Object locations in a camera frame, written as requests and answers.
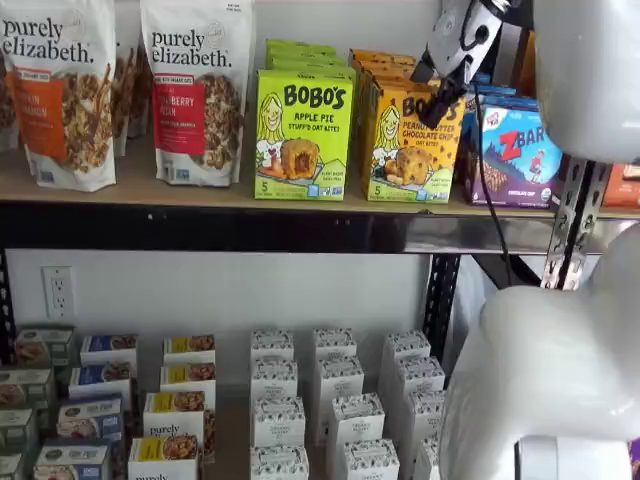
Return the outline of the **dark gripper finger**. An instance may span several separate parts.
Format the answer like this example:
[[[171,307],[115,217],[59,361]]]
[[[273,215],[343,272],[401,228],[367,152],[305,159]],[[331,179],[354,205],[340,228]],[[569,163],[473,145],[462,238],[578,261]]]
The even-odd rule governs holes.
[[[437,93],[426,107],[426,126],[436,128],[451,106],[466,94],[466,84],[462,77],[448,76],[440,82]]]
[[[414,83],[427,83],[434,76],[434,67],[430,58],[421,58],[416,64],[410,80]]]

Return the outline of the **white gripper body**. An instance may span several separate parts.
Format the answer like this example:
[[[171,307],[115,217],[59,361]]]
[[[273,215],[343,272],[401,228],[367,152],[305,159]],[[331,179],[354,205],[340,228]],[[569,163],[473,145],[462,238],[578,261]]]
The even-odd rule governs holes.
[[[427,37],[428,57],[441,78],[469,84],[489,52],[504,16],[503,1],[444,1]]]

